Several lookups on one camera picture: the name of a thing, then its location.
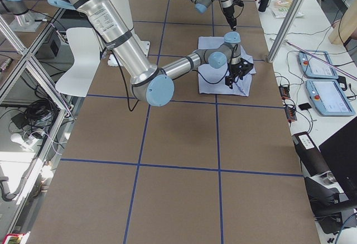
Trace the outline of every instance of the blue tape line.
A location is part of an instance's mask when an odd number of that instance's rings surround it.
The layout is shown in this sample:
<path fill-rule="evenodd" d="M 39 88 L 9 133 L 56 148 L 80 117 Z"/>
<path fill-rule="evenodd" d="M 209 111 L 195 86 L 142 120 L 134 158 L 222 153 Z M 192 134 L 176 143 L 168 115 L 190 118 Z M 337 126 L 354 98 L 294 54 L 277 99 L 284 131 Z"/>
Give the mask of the blue tape line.
<path fill-rule="evenodd" d="M 267 173 L 263 171 L 249 171 L 249 170 L 224 170 L 221 172 L 224 173 L 242 173 L 242 174 L 256 174 L 256 175 L 271 175 L 271 176 L 285 176 L 285 177 L 303 177 L 302 174 L 294 174 L 294 173 Z"/>
<path fill-rule="evenodd" d="M 218 188 L 219 188 L 219 216 L 221 229 L 221 244 L 224 244 L 224 229 L 223 229 L 223 201 L 222 201 L 222 180 L 221 180 L 221 153 L 219 141 L 219 119 L 218 119 L 218 100 L 215 95 L 216 105 L 216 135 L 217 135 L 217 161 L 218 161 Z"/>
<path fill-rule="evenodd" d="M 218 169 L 210 169 L 210 168 L 196 168 L 196 167 L 156 165 L 156 164 L 140 164 L 140 166 L 149 167 L 149 168 L 164 168 L 164 169 L 177 169 L 177 170 L 218 171 Z"/>
<path fill-rule="evenodd" d="M 159 164 L 141 164 L 141 163 L 138 164 L 138 163 L 132 163 L 132 162 L 108 161 L 108 160 L 62 158 L 61 161 L 86 162 L 86 163 L 98 163 L 98 164 L 117 164 L 117 165 L 127 165 L 127 166 L 142 166 L 142 167 L 149 167 L 149 168 L 167 168 L 167 169 L 179 169 L 179 170 L 219 171 L 218 169 L 211 169 L 211 168 L 172 166 L 172 165 L 159 165 Z M 264 171 L 229 170 L 229 169 L 220 169 L 220 171 L 223 173 L 241 173 L 241 174 L 255 174 L 255 175 L 303 177 L 302 174 L 269 173 L 269 172 L 264 172 Z"/>
<path fill-rule="evenodd" d="M 128 218 L 127 218 L 127 226 L 125 228 L 123 244 L 127 243 L 127 237 L 128 237 L 129 225 L 130 225 L 130 218 L 131 218 L 132 210 L 133 210 L 136 185 L 137 185 L 138 177 L 139 177 L 140 162 L 141 162 L 141 157 L 142 157 L 142 154 L 143 154 L 143 148 L 144 148 L 144 142 L 145 142 L 145 137 L 146 137 L 147 124 L 148 124 L 148 121 L 149 121 L 149 115 L 150 115 L 150 106 L 148 106 L 148 108 L 147 108 L 146 121 L 145 121 L 144 132 L 143 132 L 143 139 L 141 141 L 140 154 L 139 154 L 138 165 L 137 165 L 136 173 L 135 173 L 135 180 L 134 180 L 134 186 L 133 186 L 133 191 L 132 191 L 132 198 L 130 200 L 130 207 L 129 207 Z"/>
<path fill-rule="evenodd" d="M 71 161 L 71 162 L 88 162 L 88 163 L 98 163 L 98 164 L 116 164 L 125 166 L 137 166 L 137 163 L 130 162 L 120 162 L 120 161 L 104 161 L 104 160 L 93 160 L 93 159 L 66 159 L 62 158 L 61 161 Z"/>

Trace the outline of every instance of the label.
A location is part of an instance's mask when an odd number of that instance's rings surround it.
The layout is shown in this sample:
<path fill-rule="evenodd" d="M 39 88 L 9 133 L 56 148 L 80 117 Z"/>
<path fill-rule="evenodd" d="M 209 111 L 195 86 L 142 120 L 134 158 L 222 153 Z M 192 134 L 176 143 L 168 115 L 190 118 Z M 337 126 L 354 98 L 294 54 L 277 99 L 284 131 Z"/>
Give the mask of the label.
<path fill-rule="evenodd" d="M 312 149 L 315 147 L 307 135 L 300 135 L 299 139 L 306 149 Z"/>
<path fill-rule="evenodd" d="M 102 8 L 89 16 L 88 20 L 101 35 L 117 28 L 117 23 L 105 8 Z"/>

